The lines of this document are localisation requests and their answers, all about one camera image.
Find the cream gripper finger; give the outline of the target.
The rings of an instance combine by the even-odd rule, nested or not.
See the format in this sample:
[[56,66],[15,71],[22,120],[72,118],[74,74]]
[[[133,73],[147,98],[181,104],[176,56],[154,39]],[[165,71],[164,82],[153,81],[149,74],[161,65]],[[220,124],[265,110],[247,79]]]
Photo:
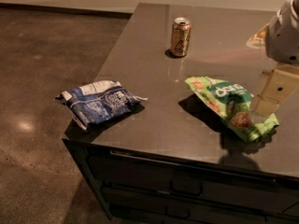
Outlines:
[[251,101],[251,113],[269,117],[299,88],[299,66],[288,63],[277,65],[261,73],[258,90]]

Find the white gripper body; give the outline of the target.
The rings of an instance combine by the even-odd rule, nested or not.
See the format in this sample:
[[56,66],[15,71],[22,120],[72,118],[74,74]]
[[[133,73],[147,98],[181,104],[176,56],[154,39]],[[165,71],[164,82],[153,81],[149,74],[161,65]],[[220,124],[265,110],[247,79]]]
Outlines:
[[265,46],[269,58],[299,64],[299,0],[287,0],[271,19]]

